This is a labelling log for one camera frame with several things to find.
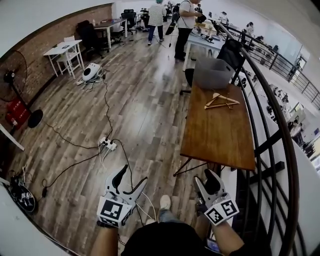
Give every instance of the gray storage bin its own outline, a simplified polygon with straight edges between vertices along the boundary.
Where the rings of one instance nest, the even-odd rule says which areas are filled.
[[[195,63],[193,80],[203,89],[224,89],[234,73],[223,59],[202,56]]]

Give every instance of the sneaker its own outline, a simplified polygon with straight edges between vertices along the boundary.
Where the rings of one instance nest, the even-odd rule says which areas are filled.
[[[170,210],[171,207],[171,199],[165,194],[160,199],[160,209]]]
[[[149,225],[149,224],[152,224],[152,223],[155,223],[156,221],[153,219],[153,218],[148,218],[147,220],[146,220],[146,225]]]

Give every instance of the standing fan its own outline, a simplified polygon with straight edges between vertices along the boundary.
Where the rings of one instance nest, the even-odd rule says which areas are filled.
[[[0,100],[11,102],[18,98],[25,109],[29,112],[28,126],[36,127],[44,113],[38,109],[31,112],[22,98],[22,93],[27,81],[27,63],[21,52],[13,50],[9,56],[0,64]]]

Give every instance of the clothes hanger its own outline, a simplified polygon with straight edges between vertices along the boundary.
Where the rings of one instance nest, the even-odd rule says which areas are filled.
[[[213,103],[217,98],[226,100],[226,101],[231,102],[231,103],[225,102],[225,103],[220,103],[220,104],[212,105],[212,103]],[[220,93],[215,92],[215,93],[213,94],[213,96],[212,96],[212,100],[210,100],[207,104],[205,104],[204,109],[206,110],[206,109],[212,109],[212,108],[217,108],[217,107],[222,107],[222,106],[228,106],[228,108],[231,109],[231,108],[230,108],[230,105],[236,105],[236,104],[240,104],[240,102],[237,101],[237,100],[234,100],[234,99],[232,99],[232,98],[228,98],[228,97],[222,96]]]

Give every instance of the jeans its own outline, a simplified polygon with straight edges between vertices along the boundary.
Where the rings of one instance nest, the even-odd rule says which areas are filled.
[[[150,27],[150,31],[149,31],[149,42],[152,42],[152,38],[154,37],[154,32],[156,29],[156,26],[149,26]],[[159,34],[159,38],[163,39],[164,38],[164,26],[158,26],[158,34]]]
[[[161,209],[159,212],[159,222],[172,222],[172,223],[184,223],[178,220],[176,216],[172,214],[170,210]]]
[[[188,37],[191,33],[191,28],[179,28],[179,35],[175,45],[175,57],[184,58],[185,45],[188,41]]]

